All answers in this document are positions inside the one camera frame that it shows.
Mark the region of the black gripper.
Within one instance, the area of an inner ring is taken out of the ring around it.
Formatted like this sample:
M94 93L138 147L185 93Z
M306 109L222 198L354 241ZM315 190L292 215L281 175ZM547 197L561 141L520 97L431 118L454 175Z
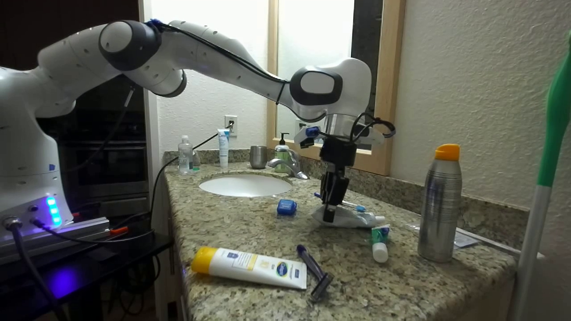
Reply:
M354 147L347 141L327 140L320 152L320 161L326 165L326 172L320 177L320 200L322 200L322 222L333 223L335 207L344 198L349 179L344 170L354 163Z

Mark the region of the aluminium robot base mount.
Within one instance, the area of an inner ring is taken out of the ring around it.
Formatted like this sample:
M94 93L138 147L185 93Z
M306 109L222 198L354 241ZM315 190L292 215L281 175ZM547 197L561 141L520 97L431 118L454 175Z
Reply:
M56 250L63 250L74 245L88 245L103 241L108 236L108 220L95 218L78 223L67 223L62 227L35 227L33 223L17 225L21 243L28 256L42 256ZM12 234L6 229L0 232L0 259L12 263L17 256Z

